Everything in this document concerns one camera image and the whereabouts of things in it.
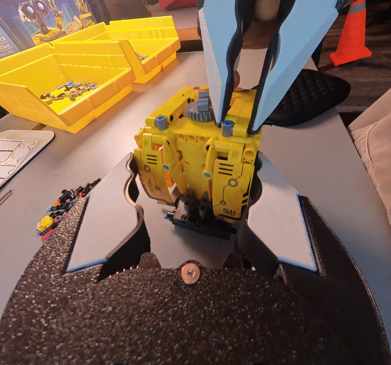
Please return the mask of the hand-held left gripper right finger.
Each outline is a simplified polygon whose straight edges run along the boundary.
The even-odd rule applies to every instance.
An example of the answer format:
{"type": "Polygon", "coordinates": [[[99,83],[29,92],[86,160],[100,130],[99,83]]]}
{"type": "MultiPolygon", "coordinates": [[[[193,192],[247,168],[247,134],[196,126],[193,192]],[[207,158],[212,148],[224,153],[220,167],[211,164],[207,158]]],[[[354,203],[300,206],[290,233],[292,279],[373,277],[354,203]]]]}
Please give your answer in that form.
{"type": "Polygon", "coordinates": [[[255,270],[273,275],[281,263],[318,270],[300,194],[258,153],[253,191],[239,229],[238,246],[255,270]]]}

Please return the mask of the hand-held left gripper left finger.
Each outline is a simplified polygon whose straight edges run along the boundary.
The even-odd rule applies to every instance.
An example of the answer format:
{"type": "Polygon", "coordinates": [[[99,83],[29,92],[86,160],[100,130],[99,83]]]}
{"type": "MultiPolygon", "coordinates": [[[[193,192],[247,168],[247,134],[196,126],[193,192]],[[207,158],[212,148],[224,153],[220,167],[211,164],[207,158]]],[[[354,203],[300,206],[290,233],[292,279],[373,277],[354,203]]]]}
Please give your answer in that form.
{"type": "Polygon", "coordinates": [[[137,175],[134,153],[128,153],[88,194],[64,274],[101,266],[100,281],[139,264],[144,211],[136,203],[137,175]]]}

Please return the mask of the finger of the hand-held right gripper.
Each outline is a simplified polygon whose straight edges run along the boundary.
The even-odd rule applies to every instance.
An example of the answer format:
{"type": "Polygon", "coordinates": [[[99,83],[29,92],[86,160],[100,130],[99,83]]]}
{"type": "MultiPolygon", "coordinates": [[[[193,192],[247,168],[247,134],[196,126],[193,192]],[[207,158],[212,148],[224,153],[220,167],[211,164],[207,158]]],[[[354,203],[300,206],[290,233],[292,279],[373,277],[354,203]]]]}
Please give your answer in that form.
{"type": "Polygon", "coordinates": [[[257,133],[338,15],[338,0],[281,0],[278,30],[263,63],[249,133],[257,133]]]}
{"type": "Polygon", "coordinates": [[[198,0],[198,9],[210,101],[220,126],[229,109],[241,52],[237,0],[198,0]]]}

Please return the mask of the yellow block robot model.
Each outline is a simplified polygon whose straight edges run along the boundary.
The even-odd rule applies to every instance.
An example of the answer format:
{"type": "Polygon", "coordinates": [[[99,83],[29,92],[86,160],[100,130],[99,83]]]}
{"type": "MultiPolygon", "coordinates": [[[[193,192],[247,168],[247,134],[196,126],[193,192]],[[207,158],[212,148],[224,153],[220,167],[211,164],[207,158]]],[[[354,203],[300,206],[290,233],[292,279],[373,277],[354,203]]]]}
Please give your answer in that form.
{"type": "Polygon", "coordinates": [[[215,121],[186,117],[189,99],[207,86],[186,86],[154,110],[134,136],[141,185],[149,198],[173,206],[173,225],[229,240],[250,202],[260,132],[249,134],[256,90],[234,89],[225,120],[235,122],[233,136],[222,136],[215,121]],[[154,119],[163,115],[168,128],[154,119]]]}

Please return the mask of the grey desk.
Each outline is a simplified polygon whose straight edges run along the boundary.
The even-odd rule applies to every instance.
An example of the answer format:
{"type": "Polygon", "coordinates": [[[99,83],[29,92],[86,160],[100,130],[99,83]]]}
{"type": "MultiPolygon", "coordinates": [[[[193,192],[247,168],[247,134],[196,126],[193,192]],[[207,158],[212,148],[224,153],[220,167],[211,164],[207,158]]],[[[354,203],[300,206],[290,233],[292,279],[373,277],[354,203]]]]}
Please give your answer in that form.
{"type": "MultiPolygon", "coordinates": [[[[36,225],[62,189],[105,177],[136,146],[145,118],[184,86],[207,84],[202,52],[179,53],[167,68],[76,134],[47,127],[56,137],[1,190],[1,313],[41,241],[36,225]]],[[[266,126],[260,150],[307,196],[343,242],[364,275],[390,334],[390,226],[379,196],[335,109],[297,128],[266,126]]],[[[223,241],[176,229],[150,200],[139,198],[160,264],[193,259],[221,266],[234,238],[223,241]]]]}

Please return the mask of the person's right hand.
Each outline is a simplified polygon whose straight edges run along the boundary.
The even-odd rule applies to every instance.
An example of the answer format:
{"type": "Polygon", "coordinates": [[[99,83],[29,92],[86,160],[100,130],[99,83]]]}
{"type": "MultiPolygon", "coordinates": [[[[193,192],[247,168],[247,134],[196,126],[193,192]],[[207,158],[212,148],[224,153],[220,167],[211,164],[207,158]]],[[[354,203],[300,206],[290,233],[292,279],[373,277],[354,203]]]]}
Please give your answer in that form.
{"type": "Polygon", "coordinates": [[[278,24],[276,19],[260,21],[253,19],[242,36],[242,49],[266,49],[274,38],[278,24]]]}

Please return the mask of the pile of black red pins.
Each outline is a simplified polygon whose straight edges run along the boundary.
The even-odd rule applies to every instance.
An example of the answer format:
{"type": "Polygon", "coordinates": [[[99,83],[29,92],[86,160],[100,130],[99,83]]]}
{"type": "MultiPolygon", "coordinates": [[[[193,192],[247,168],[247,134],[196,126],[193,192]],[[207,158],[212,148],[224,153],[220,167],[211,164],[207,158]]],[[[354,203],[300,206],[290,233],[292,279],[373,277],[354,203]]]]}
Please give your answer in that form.
{"type": "Polygon", "coordinates": [[[60,222],[69,214],[79,199],[84,198],[101,181],[101,178],[86,183],[78,188],[64,189],[56,202],[49,206],[44,217],[38,222],[36,231],[41,241],[45,241],[52,235],[60,222]]]}

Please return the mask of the orange traffic cone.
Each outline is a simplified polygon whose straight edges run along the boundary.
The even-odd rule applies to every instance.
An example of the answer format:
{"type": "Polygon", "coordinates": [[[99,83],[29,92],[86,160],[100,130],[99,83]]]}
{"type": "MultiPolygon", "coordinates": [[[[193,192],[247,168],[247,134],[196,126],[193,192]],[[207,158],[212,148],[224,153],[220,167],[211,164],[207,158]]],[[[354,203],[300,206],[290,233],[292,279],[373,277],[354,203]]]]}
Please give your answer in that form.
{"type": "Polygon", "coordinates": [[[358,0],[349,6],[337,50],[329,55],[334,66],[339,66],[371,56],[365,46],[366,0],[358,0]]]}

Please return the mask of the yellow plastic bin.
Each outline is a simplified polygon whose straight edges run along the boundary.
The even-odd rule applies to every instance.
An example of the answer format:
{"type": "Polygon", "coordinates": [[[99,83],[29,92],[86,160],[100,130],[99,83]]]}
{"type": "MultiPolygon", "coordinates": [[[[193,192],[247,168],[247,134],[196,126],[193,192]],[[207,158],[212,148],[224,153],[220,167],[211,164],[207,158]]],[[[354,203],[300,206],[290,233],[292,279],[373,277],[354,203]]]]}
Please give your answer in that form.
{"type": "Polygon", "coordinates": [[[135,73],[145,84],[176,59],[179,35],[172,16],[101,22],[52,41],[99,43],[120,41],[135,73]]]}

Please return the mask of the black wrist rest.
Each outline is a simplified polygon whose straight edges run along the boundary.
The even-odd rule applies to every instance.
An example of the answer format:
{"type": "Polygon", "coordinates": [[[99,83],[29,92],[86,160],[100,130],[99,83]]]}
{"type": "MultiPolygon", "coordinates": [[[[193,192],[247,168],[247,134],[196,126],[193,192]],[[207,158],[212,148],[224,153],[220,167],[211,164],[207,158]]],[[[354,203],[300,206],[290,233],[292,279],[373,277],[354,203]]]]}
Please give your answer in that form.
{"type": "Polygon", "coordinates": [[[306,123],[342,103],[350,91],[344,79],[303,69],[264,124],[293,127],[306,123]]]}

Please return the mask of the dark grey gear piece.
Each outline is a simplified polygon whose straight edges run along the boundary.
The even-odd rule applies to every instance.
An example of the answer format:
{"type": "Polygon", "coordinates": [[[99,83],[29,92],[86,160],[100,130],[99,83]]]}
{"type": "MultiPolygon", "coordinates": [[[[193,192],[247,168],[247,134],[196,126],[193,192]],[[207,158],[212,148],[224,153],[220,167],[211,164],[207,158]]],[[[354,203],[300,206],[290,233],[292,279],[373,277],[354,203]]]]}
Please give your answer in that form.
{"type": "Polygon", "coordinates": [[[214,121],[214,112],[209,90],[198,91],[197,99],[189,99],[185,108],[186,117],[194,122],[214,121]]]}

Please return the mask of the white wooden book stand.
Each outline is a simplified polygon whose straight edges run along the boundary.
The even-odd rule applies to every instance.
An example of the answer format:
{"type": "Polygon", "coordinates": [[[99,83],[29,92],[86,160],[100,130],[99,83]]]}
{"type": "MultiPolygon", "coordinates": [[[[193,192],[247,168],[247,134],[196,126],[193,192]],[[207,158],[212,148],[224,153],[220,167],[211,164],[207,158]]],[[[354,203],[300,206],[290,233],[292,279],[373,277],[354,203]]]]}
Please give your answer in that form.
{"type": "Polygon", "coordinates": [[[0,140],[11,139],[11,140],[33,140],[38,141],[37,150],[33,156],[19,168],[15,174],[8,178],[5,182],[0,183],[0,187],[3,188],[7,182],[9,182],[12,177],[14,177],[18,172],[20,172],[25,166],[29,164],[48,144],[50,144],[55,138],[55,134],[52,131],[45,130],[15,130],[10,129],[0,133],[0,140]]]}

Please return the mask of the person's grey hoodie torso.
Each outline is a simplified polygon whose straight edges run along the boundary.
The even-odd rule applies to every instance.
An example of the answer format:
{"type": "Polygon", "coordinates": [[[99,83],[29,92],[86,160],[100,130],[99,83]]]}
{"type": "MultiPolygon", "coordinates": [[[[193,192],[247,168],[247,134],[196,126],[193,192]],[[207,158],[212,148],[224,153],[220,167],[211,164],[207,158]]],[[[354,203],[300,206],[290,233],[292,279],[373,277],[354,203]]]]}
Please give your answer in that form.
{"type": "Polygon", "coordinates": [[[348,131],[391,222],[391,90],[360,114],[348,131]]]}

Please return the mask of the white sticker sheet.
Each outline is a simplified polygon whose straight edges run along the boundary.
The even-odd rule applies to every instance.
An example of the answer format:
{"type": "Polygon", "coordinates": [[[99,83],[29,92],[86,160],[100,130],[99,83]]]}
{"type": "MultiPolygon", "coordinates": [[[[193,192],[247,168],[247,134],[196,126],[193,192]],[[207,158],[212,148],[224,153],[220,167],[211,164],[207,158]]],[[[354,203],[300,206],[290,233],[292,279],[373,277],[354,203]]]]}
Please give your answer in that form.
{"type": "Polygon", "coordinates": [[[22,167],[36,152],[38,141],[11,140],[0,141],[0,181],[5,182],[22,167]]]}

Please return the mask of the heap of assorted small parts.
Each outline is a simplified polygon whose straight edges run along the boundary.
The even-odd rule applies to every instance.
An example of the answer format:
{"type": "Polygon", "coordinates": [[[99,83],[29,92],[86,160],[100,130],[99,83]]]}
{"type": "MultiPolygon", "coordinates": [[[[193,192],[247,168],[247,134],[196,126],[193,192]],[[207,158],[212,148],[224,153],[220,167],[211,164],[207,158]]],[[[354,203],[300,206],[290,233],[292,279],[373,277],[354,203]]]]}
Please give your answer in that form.
{"type": "Polygon", "coordinates": [[[95,90],[99,85],[94,83],[80,83],[69,81],[56,88],[54,92],[40,95],[40,100],[46,104],[52,104],[54,101],[70,99],[75,101],[78,97],[95,90]]]}

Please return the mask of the yellow bin with divider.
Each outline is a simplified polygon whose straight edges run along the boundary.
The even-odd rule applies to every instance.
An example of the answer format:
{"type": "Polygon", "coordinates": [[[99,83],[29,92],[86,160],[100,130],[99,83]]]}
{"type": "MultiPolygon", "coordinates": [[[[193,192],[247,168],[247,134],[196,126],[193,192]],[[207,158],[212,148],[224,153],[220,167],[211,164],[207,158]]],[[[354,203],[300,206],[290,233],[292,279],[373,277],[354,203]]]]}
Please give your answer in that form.
{"type": "Polygon", "coordinates": [[[10,114],[77,133],[133,90],[136,75],[120,41],[54,42],[1,60],[1,106],[10,114]],[[58,95],[72,81],[96,85],[75,100],[41,99],[58,95]]]}

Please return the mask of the dark blue toy box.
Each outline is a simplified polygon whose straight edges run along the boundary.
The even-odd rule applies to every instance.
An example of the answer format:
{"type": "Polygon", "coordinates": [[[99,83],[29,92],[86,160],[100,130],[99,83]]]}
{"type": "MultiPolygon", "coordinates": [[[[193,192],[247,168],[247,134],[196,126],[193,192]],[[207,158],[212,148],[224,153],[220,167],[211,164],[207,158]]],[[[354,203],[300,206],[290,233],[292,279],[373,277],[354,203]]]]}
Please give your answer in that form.
{"type": "Polygon", "coordinates": [[[1,28],[19,50],[94,26],[87,0],[0,0],[1,28]]]}

